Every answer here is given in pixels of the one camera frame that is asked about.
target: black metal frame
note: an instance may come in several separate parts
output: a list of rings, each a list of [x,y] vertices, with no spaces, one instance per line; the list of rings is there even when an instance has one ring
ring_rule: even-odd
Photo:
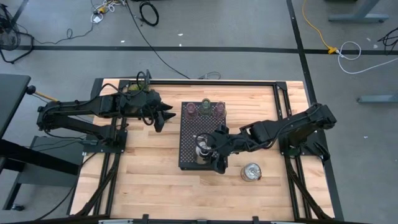
[[[292,110],[290,107],[290,101],[289,101],[289,96],[287,93],[287,85],[286,82],[254,82],[254,81],[224,81],[224,80],[151,80],[150,81],[151,85],[234,85],[234,86],[269,86],[273,88],[274,91],[274,98],[275,98],[275,105],[276,105],[276,112],[277,112],[277,116],[278,119],[282,119],[283,115],[282,115],[282,107],[281,107],[281,103],[280,103],[280,97],[279,97],[279,90],[282,90],[282,95],[285,101],[285,109],[286,109],[286,113],[287,116],[291,116],[292,115]],[[95,84],[93,86],[92,92],[96,93],[99,91],[99,89],[102,87],[103,84],[103,79],[102,78],[98,78],[95,80]],[[115,155],[115,160],[119,160],[120,159],[120,154],[116,154]],[[108,158],[104,158],[104,163],[108,163],[109,162],[109,156]],[[304,173],[302,170],[302,163],[301,163],[301,159],[300,156],[296,157],[295,159],[296,162],[296,166],[297,166],[297,175],[298,178],[300,179],[301,183],[305,186],[305,178],[304,178]],[[285,164],[290,164],[290,157],[285,156]],[[104,173],[106,172],[107,169],[107,164],[103,164],[103,170],[101,171],[101,179],[103,179],[104,177]],[[338,199],[338,195],[337,190],[335,189],[336,184],[335,182],[330,182],[331,179],[334,180],[334,177],[327,177],[328,175],[330,175],[331,173],[333,173],[333,170],[329,170],[329,172],[327,171],[328,169],[331,169],[331,166],[325,166],[325,175],[326,175],[326,179],[328,179],[328,186],[330,189],[330,194],[331,198],[332,198],[332,204],[333,204],[333,209],[335,210],[335,219],[336,220],[340,220],[343,221],[343,217],[342,217],[342,212],[341,211],[341,205],[340,205],[340,201]],[[299,206],[297,203],[297,196],[296,196],[296,192],[295,192],[295,184],[292,181],[292,179],[288,176],[288,180],[289,180],[289,191],[290,191],[290,197],[291,197],[291,201],[292,201],[292,210],[293,210],[293,214],[294,214],[294,218],[295,220],[300,219],[300,213],[299,213]],[[110,215],[111,214],[111,206],[112,206],[112,201],[113,201],[113,195],[114,195],[114,186],[116,185],[116,176],[114,176],[110,182],[110,188],[109,188],[109,194],[108,194],[108,201],[106,204],[106,215]],[[303,202],[304,202],[304,206],[305,206],[305,218],[311,218],[311,210],[310,207],[308,205],[307,200],[304,198],[303,196]],[[97,214],[96,211],[99,211],[99,206],[100,206],[100,202],[96,203],[96,208],[95,208],[95,213],[94,215]],[[151,222],[164,222],[164,223],[178,223],[178,222],[190,222],[191,220],[150,220]],[[207,223],[253,223],[253,220],[251,221],[221,221],[221,220],[207,220]]]

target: concrete floor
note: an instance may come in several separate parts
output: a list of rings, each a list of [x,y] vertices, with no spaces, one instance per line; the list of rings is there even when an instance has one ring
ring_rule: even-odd
[[[22,0],[2,0],[14,14]],[[302,15],[302,0],[293,0],[305,49],[324,49],[317,33]],[[280,0],[172,0],[154,1],[160,13],[157,27],[142,26],[154,46],[276,47],[295,49],[296,43],[286,2]],[[383,24],[341,24],[327,20],[328,14],[352,12],[358,3],[308,0],[307,17],[322,30],[333,46],[355,41],[363,49],[381,50],[377,39],[396,28],[398,2],[381,1],[372,12],[388,13]],[[134,13],[138,3],[131,3]],[[65,38],[66,30],[82,34],[90,28],[89,0],[29,1],[18,23],[40,41]],[[116,7],[114,13],[95,26],[88,36],[59,45],[146,46],[132,23],[128,11]],[[21,51],[6,52],[11,58]],[[195,78],[218,71],[223,79],[304,80],[298,54],[250,52],[160,52],[171,66]],[[344,62],[347,70],[357,71],[396,56],[364,55],[355,62]],[[359,74],[348,75],[337,64],[336,55],[308,55],[317,99],[327,104],[338,124],[326,132],[336,184],[345,220],[366,223],[394,223],[397,219],[398,152],[395,150],[396,105],[359,105],[360,95],[396,93],[398,62]],[[0,73],[32,77],[31,85],[60,100],[88,98],[95,78],[133,76],[150,69],[156,78],[180,78],[153,52],[136,51],[33,51],[15,65],[0,62]],[[29,145],[34,135],[43,135],[35,125],[36,108],[42,102],[26,96],[6,132],[5,139]],[[66,130],[55,134],[71,136]],[[16,174],[3,172],[0,189],[9,189]],[[16,202],[23,212],[0,211],[3,222],[32,220],[48,212],[68,192],[64,187],[23,185]],[[0,193],[0,203],[6,191]],[[65,216],[65,202],[50,217]]]

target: desk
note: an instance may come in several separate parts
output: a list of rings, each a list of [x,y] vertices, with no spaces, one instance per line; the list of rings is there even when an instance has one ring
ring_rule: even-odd
[[[213,171],[181,171],[178,167],[181,102],[203,98],[224,101],[227,126],[231,133],[238,133],[239,127],[246,124],[278,119],[274,89],[262,86],[262,82],[249,85],[249,82],[230,81],[230,85],[217,85],[214,84],[217,81],[197,80],[194,82],[200,84],[193,85],[191,80],[170,80],[168,85],[157,85],[155,81],[151,81],[150,88],[158,91],[162,101],[172,105],[171,112],[177,115],[165,124],[161,133],[142,121],[127,119],[126,150],[119,163],[111,218],[141,218],[147,213],[151,219],[252,220],[258,216],[260,220],[293,220],[284,157],[278,144],[270,150],[229,156],[224,175]],[[105,83],[118,86],[119,79],[104,79]],[[286,85],[292,113],[306,110],[308,102],[303,83],[286,82]],[[114,89],[108,86],[101,92],[102,95],[111,93]],[[110,119],[94,119],[98,125],[110,122]],[[104,154],[95,155],[81,169],[71,214],[78,212],[96,190],[103,157]],[[301,158],[308,191],[325,213],[333,217],[322,161],[316,156]],[[240,170],[249,162],[260,165],[263,174],[260,181],[241,180]],[[298,190],[296,193],[300,214],[304,217],[301,195]],[[102,212],[107,194],[105,191],[102,198]]]

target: metal can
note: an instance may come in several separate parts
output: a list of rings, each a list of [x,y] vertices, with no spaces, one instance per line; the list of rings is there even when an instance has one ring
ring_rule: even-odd
[[[241,177],[244,181],[248,182],[260,180],[261,169],[257,164],[251,162],[242,168]]]

